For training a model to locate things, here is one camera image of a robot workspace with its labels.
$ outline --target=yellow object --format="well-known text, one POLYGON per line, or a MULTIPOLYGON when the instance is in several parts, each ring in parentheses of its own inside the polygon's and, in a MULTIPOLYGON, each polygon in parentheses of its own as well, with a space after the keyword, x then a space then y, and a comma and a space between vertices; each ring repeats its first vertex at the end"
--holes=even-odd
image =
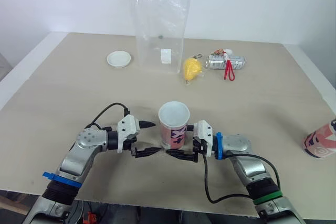
POLYGON ((189 58, 184 61, 184 79, 191 81, 202 72, 202 65, 197 59, 189 58))

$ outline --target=red string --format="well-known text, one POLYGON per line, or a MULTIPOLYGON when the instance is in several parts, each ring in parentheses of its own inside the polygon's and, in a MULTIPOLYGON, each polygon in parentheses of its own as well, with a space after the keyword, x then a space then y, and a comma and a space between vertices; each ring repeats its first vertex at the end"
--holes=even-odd
POLYGON ((224 71, 224 80, 226 80, 227 73, 229 73, 229 80, 235 80, 235 73, 233 72, 232 64, 230 60, 226 61, 225 71, 224 71))

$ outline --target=can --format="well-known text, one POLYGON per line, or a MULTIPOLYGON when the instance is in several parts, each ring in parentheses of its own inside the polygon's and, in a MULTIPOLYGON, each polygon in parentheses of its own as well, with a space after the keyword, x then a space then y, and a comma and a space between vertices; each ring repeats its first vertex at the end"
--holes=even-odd
MULTIPOLYGON (((230 56, 230 61, 233 69, 241 69, 245 64, 245 58, 240 56, 230 56)), ((209 55, 205 61, 205 68, 207 69, 225 69, 226 60, 222 55, 209 55)))
POLYGON ((303 149, 316 158, 336 153, 336 119, 309 134, 303 140, 303 149))

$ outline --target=white label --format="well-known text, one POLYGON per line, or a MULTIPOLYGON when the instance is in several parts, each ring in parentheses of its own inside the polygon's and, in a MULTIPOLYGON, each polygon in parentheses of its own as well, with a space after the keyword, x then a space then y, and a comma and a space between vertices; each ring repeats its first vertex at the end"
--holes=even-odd
POLYGON ((171 64, 172 63, 172 50, 171 49, 161 49, 161 63, 171 64))

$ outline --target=pink patterned cup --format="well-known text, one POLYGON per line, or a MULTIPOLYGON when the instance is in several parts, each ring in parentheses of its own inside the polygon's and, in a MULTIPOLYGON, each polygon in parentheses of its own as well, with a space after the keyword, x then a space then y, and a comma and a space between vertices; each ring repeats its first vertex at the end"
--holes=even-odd
POLYGON ((159 109, 162 146, 179 149, 184 145, 190 111, 182 102, 168 102, 159 109))

